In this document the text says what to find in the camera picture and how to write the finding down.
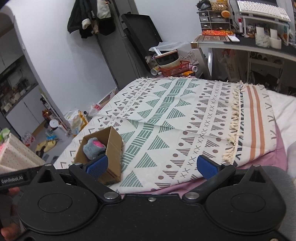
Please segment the person left hand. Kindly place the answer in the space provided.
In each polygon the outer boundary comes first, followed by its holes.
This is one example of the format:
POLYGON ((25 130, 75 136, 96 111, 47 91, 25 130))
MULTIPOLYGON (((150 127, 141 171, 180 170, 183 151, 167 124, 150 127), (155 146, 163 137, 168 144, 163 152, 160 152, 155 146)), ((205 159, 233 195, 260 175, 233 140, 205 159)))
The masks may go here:
POLYGON ((1 194, 1 235, 5 240, 14 240, 21 232, 18 218, 17 200, 20 188, 13 187, 1 194))

